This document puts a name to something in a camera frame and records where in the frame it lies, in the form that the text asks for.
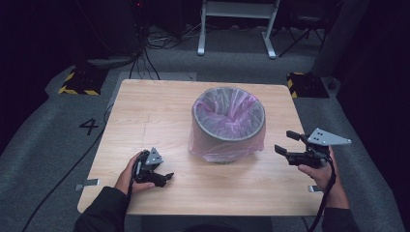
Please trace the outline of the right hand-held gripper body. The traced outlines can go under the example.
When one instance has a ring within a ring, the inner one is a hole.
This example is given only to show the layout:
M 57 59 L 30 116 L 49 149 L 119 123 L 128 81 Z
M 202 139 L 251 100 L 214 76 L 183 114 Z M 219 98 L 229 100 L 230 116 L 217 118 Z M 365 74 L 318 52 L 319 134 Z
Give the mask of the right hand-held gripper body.
M 311 134 L 301 134 L 301 136 L 300 140 L 306 145 L 306 150 L 304 152 L 287 152 L 286 159 L 290 165 L 298 166 L 303 164 L 312 168 L 320 168 L 330 160 L 330 146 L 352 143 L 348 138 L 319 128 Z

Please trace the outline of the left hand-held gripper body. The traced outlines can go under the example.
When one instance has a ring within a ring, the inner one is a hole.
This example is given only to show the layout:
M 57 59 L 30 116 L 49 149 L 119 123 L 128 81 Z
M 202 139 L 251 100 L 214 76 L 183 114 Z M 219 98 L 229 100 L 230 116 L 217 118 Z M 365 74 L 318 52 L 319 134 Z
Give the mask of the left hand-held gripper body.
M 153 183 L 152 177 L 158 173 L 155 169 L 163 163 L 163 159 L 157 149 L 144 150 L 136 159 L 132 169 L 132 180 L 137 183 Z

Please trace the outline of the person's left hand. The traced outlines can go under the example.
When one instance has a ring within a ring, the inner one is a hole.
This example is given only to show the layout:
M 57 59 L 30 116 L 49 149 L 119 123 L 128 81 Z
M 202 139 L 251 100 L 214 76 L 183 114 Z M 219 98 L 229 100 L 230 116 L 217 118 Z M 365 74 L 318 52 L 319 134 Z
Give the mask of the person's left hand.
M 155 187 L 154 183 L 131 183 L 132 180 L 132 169 L 135 164 L 136 159 L 139 157 L 139 153 L 134 155 L 129 163 L 127 164 L 126 168 L 120 174 L 115 188 L 122 191 L 125 195 L 132 195 L 133 193 L 142 192 L 147 189 L 152 189 Z

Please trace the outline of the person's right hand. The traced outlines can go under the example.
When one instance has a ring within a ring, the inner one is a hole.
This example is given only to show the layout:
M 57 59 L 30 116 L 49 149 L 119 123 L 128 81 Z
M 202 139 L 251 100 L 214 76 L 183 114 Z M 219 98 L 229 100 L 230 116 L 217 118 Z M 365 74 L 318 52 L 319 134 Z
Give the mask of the person's right hand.
M 332 174 L 336 174 L 336 181 L 327 196 L 326 207 L 350 208 L 348 197 L 342 186 L 341 180 L 338 177 L 337 161 L 334 156 L 334 151 L 332 148 L 329 148 L 329 150 L 334 167 L 331 167 L 327 163 L 324 167 L 315 169 L 301 164 L 298 166 L 298 170 L 312 178 L 316 185 L 318 185 L 322 189 L 322 191 L 325 191 L 327 189 Z

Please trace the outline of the black yellow striped base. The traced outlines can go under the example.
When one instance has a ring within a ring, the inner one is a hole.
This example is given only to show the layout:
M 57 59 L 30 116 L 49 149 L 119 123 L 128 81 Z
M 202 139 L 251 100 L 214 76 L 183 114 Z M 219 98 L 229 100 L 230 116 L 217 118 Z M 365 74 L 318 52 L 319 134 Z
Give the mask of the black yellow striped base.
M 291 72 L 286 77 L 287 86 L 292 98 L 327 99 L 329 94 L 320 77 L 310 72 Z
M 59 94 L 98 96 L 102 92 L 108 70 L 72 69 L 60 87 Z

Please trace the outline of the person's lap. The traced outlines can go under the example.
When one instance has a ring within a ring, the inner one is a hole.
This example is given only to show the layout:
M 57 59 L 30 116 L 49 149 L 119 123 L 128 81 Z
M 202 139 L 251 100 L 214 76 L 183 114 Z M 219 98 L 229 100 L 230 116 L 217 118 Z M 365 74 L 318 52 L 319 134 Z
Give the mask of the person's lap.
M 273 232 L 269 217 L 146 216 L 142 232 Z

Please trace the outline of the black tripod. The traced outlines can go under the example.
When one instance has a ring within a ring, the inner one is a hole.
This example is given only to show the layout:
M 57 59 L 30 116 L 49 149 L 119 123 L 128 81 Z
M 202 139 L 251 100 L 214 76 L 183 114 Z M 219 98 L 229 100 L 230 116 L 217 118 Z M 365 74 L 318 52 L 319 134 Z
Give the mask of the black tripod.
M 320 47 L 323 47 L 324 42 L 327 38 L 327 20 L 324 17 L 294 15 L 291 17 L 290 21 L 291 23 L 288 27 L 288 30 L 291 31 L 292 28 L 296 28 L 302 30 L 303 34 L 297 39 L 292 38 L 293 42 L 279 55 L 279 57 L 282 57 L 302 39 L 307 39 L 311 32 L 313 32 L 318 38 Z

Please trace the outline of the dark stand with grey base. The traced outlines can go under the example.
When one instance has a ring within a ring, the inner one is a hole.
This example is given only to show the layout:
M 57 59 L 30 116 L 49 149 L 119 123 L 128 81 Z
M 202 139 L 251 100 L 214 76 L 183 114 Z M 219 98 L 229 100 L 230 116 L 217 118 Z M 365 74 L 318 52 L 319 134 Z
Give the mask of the dark stand with grey base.
M 105 51 L 93 58 L 99 68 L 118 68 L 134 62 L 142 52 L 143 36 L 132 0 L 75 0 Z

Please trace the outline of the grey pillar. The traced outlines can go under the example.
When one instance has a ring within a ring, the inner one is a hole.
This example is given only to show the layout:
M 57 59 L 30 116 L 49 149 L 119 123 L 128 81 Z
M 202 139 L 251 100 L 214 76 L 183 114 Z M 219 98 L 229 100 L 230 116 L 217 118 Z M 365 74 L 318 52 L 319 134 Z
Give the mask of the grey pillar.
M 370 0 L 344 0 L 337 20 L 317 55 L 310 72 L 319 77 L 333 74 L 351 42 Z

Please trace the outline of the white metal stand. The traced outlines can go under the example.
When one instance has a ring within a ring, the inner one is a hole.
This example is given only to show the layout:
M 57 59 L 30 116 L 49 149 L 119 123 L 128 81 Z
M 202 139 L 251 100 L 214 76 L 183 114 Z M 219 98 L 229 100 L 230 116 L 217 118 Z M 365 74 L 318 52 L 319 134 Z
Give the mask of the white metal stand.
M 202 56 L 205 54 L 206 43 L 206 19 L 208 16 L 215 17 L 241 17 L 241 18 L 256 18 L 268 19 L 268 26 L 265 31 L 261 32 L 263 42 L 265 44 L 268 57 L 276 59 L 277 55 L 272 46 L 271 33 L 274 22 L 277 17 L 279 3 L 281 0 L 274 0 L 273 3 L 239 3 L 239 2 L 217 2 L 212 0 L 202 0 L 201 6 L 201 28 L 197 47 L 197 54 Z

